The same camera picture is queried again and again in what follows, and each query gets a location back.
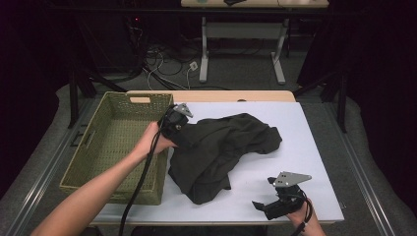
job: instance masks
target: desk in background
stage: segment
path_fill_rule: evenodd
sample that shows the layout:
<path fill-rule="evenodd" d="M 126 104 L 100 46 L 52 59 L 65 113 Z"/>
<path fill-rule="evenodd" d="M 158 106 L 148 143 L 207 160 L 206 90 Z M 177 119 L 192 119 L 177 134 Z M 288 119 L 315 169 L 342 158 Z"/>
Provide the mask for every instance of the desk in background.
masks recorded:
<path fill-rule="evenodd" d="M 327 0 L 247 0 L 228 6 L 223 0 L 182 0 L 183 7 L 190 8 L 276 8 L 291 10 L 293 8 L 326 8 Z M 279 62 L 289 20 L 282 23 L 209 23 L 202 18 L 202 63 L 200 66 L 200 82 L 208 79 L 209 52 L 208 38 L 263 38 L 277 39 L 276 49 L 271 53 L 275 75 L 280 85 L 285 85 L 285 78 Z"/>
<path fill-rule="evenodd" d="M 285 216 L 268 221 L 264 213 L 252 205 L 252 201 L 268 204 L 278 200 L 276 191 L 267 178 L 276 177 L 281 171 L 312 175 L 312 180 L 299 186 L 313 200 L 319 220 L 324 223 L 343 220 L 303 110 L 295 102 L 291 92 L 207 90 L 172 93 L 176 103 L 187 102 L 194 114 L 190 123 L 209 117 L 221 118 L 247 112 L 270 126 L 277 127 L 283 141 L 280 148 L 272 153 L 243 155 L 229 172 L 232 189 L 220 191 L 213 201 L 203 205 L 193 204 L 181 194 L 170 176 L 166 175 L 162 204 L 132 206 L 127 218 L 128 224 L 242 225 L 288 222 Z M 242 99 L 247 102 L 236 102 Z M 106 205 L 92 224 L 118 223 L 124 208 L 124 205 Z"/>

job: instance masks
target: human arm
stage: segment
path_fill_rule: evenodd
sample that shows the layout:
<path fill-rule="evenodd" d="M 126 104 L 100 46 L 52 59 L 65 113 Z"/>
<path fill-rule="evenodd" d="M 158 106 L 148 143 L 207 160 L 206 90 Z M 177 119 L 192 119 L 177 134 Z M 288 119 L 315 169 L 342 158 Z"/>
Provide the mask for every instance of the human arm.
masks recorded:
<path fill-rule="evenodd" d="M 319 220 L 317 219 L 316 212 L 314 211 L 313 204 L 311 204 L 312 216 L 310 220 L 307 222 L 304 231 L 301 231 L 301 235 L 303 236 L 326 236 L 325 231 L 323 231 L 322 226 L 319 224 Z M 295 228 L 297 228 L 303 221 L 306 216 L 307 210 L 307 203 L 304 202 L 303 206 L 295 212 L 287 214 L 287 217 L 291 220 L 292 224 Z"/>
<path fill-rule="evenodd" d="M 65 199 L 31 235 L 79 235 L 89 226 L 123 180 L 147 158 L 157 131 L 157 123 L 151 122 L 128 155 Z M 174 147 L 174 144 L 160 136 L 154 153 L 169 147 Z"/>

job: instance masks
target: table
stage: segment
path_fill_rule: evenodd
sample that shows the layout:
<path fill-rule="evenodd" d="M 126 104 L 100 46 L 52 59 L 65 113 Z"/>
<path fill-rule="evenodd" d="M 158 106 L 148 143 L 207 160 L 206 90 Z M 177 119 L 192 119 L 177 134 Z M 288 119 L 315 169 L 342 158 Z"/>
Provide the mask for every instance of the table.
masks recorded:
<path fill-rule="evenodd" d="M 232 6 L 228 6 L 223 0 L 182 0 L 181 5 L 190 8 L 277 8 L 291 11 L 293 8 L 326 8 L 328 0 L 247 0 Z M 283 20 L 282 23 L 208 23 L 206 17 L 202 17 L 203 55 L 200 83 L 205 83 L 208 79 L 208 38 L 263 38 L 277 39 L 276 49 L 270 55 L 276 79 L 280 85 L 285 85 L 279 55 L 288 25 L 288 19 Z"/>
<path fill-rule="evenodd" d="M 129 91 L 171 92 L 171 91 Z M 268 177 L 280 171 L 309 174 L 313 179 L 299 184 L 313 200 L 319 221 L 330 223 L 343 220 L 338 201 L 328 179 L 302 108 L 288 91 L 173 91 L 174 101 L 187 102 L 194 118 L 190 123 L 212 117 L 247 112 L 270 126 L 277 127 L 283 138 L 280 148 L 266 155 L 248 153 L 229 172 L 232 190 L 221 191 L 206 204 L 194 205 L 180 193 L 166 175 L 160 206 L 132 206 L 127 224 L 133 225 L 248 225 L 288 222 L 283 216 L 268 221 L 256 210 L 252 201 L 271 203 L 276 191 Z M 124 205 L 109 204 L 92 225 L 120 222 Z"/>

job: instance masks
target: crumpled black garment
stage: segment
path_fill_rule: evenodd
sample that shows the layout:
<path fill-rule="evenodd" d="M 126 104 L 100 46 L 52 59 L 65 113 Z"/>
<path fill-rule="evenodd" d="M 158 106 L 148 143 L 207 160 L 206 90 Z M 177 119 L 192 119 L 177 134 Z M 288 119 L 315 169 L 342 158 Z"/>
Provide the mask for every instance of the crumpled black garment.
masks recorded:
<path fill-rule="evenodd" d="M 222 189 L 231 189 L 227 173 L 243 154 L 270 153 L 282 141 L 275 127 L 247 113 L 200 120 L 184 126 L 181 133 L 192 147 L 174 150 L 168 173 L 197 205 L 213 200 Z"/>

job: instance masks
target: green basket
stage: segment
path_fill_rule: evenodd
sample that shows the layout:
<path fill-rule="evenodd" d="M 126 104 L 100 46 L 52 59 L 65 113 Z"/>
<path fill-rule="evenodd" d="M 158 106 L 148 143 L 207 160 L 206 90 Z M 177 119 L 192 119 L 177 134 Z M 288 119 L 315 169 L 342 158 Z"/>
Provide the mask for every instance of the green basket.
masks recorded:
<path fill-rule="evenodd" d="M 89 122 L 60 189 L 72 194 L 113 166 L 133 149 L 149 122 L 159 120 L 172 103 L 172 94 L 107 92 Z M 160 205 L 166 163 L 167 151 L 153 156 L 135 204 Z M 143 161 L 124 180 L 111 197 L 111 204 L 126 204 L 131 199 L 144 166 Z"/>

